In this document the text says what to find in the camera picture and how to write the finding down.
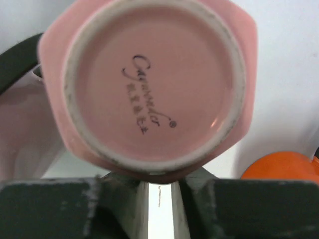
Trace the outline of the dark green mug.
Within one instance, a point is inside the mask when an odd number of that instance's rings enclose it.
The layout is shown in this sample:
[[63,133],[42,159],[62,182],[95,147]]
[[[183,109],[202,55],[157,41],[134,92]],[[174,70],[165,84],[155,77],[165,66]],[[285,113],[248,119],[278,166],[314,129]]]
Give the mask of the dark green mug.
[[38,65],[37,45],[42,34],[29,37],[0,55],[0,94]]

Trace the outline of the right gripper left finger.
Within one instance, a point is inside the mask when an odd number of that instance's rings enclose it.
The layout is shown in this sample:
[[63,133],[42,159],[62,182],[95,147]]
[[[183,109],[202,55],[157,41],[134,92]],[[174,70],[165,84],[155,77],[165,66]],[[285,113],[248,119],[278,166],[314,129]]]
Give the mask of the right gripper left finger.
[[121,175],[4,181],[3,239],[146,239],[149,186]]

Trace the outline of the orange mug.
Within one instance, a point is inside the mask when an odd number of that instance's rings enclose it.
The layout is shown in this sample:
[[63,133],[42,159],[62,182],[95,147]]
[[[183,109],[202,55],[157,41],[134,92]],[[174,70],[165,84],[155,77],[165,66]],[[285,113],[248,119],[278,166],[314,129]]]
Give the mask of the orange mug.
[[247,168],[241,179],[319,182],[319,158],[291,151],[268,154]]

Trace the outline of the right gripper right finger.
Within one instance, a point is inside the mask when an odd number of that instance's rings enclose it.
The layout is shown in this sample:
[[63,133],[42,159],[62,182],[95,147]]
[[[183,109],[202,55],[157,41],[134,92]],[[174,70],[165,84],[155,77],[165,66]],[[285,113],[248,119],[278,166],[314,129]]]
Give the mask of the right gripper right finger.
[[218,179],[196,171],[171,186],[177,239],[316,239],[319,187],[310,181]]

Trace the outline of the pink mug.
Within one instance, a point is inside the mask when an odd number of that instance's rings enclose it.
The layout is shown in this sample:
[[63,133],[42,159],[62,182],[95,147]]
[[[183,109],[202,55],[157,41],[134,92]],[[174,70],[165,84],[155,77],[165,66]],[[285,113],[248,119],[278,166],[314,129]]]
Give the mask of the pink mug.
[[257,51],[255,20],[229,0],[77,0],[38,58],[70,152],[171,183],[247,134]]

